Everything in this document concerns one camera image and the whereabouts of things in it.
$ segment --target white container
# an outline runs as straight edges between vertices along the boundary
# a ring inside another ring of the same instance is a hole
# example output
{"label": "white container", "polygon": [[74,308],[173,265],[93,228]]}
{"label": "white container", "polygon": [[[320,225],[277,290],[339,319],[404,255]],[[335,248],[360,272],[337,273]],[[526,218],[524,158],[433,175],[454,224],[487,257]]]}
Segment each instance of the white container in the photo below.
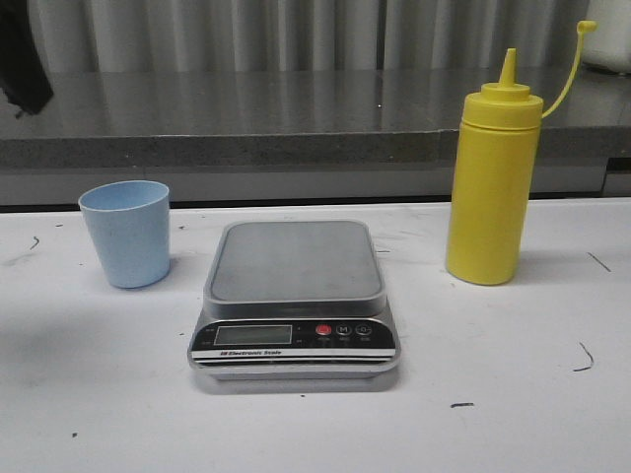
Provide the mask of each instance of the white container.
{"label": "white container", "polygon": [[585,39],[583,61],[631,73],[631,0],[591,0],[586,18],[598,22],[598,29]]}

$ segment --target yellow cap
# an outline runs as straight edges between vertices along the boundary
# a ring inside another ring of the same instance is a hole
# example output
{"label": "yellow cap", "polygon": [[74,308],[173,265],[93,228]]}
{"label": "yellow cap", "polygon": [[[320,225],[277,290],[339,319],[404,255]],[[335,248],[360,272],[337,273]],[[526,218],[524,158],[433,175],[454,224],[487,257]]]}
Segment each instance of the yellow cap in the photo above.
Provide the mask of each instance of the yellow cap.
{"label": "yellow cap", "polygon": [[515,83],[517,50],[506,51],[499,82],[484,84],[482,90],[464,100],[462,121],[493,130],[528,130],[541,124],[543,100],[530,94],[530,87]]}

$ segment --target black button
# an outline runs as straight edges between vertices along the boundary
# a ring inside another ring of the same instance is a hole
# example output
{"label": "black button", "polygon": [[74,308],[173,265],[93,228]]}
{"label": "black button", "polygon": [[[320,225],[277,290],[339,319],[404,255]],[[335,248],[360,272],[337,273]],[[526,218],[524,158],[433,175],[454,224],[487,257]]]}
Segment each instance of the black button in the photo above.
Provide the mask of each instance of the black button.
{"label": "black button", "polygon": [[355,333],[365,337],[373,333],[373,329],[371,328],[370,325],[366,323],[360,323],[359,325],[355,327]]}
{"label": "black button", "polygon": [[340,323],[335,326],[335,333],[341,336],[346,336],[353,333],[353,329],[347,323]]}

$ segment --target blue plastic cup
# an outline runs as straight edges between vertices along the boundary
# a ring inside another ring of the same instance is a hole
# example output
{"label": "blue plastic cup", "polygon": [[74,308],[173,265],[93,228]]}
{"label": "blue plastic cup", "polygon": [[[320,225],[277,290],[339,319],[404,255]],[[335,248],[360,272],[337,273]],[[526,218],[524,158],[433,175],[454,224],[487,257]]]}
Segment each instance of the blue plastic cup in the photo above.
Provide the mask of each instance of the blue plastic cup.
{"label": "blue plastic cup", "polygon": [[169,272],[169,188],[127,180],[89,190],[79,207],[107,280],[140,288]]}

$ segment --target white table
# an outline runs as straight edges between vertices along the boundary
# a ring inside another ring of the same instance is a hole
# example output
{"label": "white table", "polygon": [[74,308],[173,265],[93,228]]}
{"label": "white table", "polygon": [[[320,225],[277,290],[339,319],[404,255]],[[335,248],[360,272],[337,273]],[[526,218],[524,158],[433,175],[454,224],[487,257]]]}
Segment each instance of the white table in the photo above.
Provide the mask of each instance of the white table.
{"label": "white table", "polygon": [[[201,389],[186,348],[223,227],[346,218],[379,252],[394,386]],[[446,273],[448,219],[449,204],[173,211],[170,276],[124,291],[79,214],[1,215],[0,471],[628,472],[631,200],[531,202],[501,287]]]}

